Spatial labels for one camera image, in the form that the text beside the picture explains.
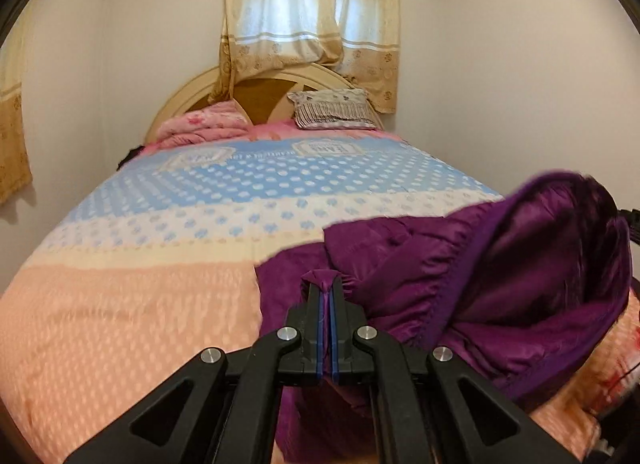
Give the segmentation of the purple puffer jacket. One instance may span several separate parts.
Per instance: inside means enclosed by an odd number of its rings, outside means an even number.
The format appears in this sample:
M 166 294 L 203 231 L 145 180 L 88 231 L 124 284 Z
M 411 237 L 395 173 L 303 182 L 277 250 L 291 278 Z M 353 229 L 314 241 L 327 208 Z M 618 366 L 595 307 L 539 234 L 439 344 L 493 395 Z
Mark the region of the purple puffer jacket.
M 256 270 L 262 333 L 311 285 L 341 280 L 376 329 L 447 346 L 525 411 L 551 399 L 628 304 L 626 221 L 597 180 L 542 175 L 502 200 L 444 217 L 330 226 Z

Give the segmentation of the polka dot bed cover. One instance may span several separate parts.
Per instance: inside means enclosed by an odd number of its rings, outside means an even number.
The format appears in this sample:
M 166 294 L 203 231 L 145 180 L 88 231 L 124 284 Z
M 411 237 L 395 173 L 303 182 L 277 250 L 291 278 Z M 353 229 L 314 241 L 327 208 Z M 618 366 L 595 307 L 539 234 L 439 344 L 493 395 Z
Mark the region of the polka dot bed cover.
M 262 334 L 256 270 L 330 226 L 444 217 L 497 192 L 385 133 L 273 133 L 130 161 L 76 206 L 1 299 L 1 398 L 43 463 L 84 442 L 208 346 Z M 639 380 L 639 299 L 532 412 L 578 458 Z

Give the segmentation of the black object beside bed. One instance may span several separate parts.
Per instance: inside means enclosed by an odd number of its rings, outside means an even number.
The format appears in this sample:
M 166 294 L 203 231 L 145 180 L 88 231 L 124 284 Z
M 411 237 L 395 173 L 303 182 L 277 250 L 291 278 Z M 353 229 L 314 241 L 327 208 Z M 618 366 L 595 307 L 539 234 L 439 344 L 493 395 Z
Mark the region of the black object beside bed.
M 120 169 L 122 169 L 128 162 L 134 160 L 135 158 L 137 158 L 137 156 L 144 150 L 144 146 L 140 145 L 137 147 L 134 147 L 134 149 L 130 149 L 128 151 L 128 153 L 126 154 L 126 157 L 123 158 L 122 160 L 120 160 L 117 164 L 117 171 L 119 171 Z

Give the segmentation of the pink folded quilt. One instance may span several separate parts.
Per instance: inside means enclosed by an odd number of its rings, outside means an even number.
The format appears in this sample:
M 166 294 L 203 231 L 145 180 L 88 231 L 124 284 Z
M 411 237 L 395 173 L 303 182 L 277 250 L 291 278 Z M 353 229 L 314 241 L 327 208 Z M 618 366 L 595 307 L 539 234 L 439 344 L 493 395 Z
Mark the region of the pink folded quilt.
M 190 111 L 171 117 L 157 128 L 151 143 L 143 150 L 145 155 L 182 146 L 211 143 L 246 135 L 253 123 L 234 101 Z

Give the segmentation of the beige side window curtain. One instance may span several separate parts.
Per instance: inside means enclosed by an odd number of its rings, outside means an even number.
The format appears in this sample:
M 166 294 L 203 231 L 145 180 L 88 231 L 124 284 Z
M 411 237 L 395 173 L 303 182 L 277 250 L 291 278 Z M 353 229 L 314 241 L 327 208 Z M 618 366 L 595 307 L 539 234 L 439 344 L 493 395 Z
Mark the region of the beige side window curtain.
M 26 32 L 14 28 L 1 47 L 0 203 L 32 182 L 22 108 Z

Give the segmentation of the striped patterned pillow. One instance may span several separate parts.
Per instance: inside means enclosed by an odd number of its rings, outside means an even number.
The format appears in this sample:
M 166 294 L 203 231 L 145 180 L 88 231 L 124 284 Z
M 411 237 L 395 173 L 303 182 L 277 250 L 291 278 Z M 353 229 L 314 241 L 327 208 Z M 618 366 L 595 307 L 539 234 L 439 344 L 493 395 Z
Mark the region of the striped patterned pillow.
M 368 93 L 361 88 L 288 93 L 294 105 L 294 121 L 301 129 L 368 129 L 382 126 L 371 108 Z

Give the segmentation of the beige floral window curtain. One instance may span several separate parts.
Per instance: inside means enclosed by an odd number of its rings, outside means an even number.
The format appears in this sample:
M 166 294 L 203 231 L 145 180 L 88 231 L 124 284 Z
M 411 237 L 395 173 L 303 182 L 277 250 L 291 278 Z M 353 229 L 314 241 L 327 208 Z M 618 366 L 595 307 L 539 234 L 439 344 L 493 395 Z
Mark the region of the beige floral window curtain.
M 211 102 L 262 73 L 318 64 L 367 92 L 376 112 L 397 107 L 400 0 L 224 0 Z

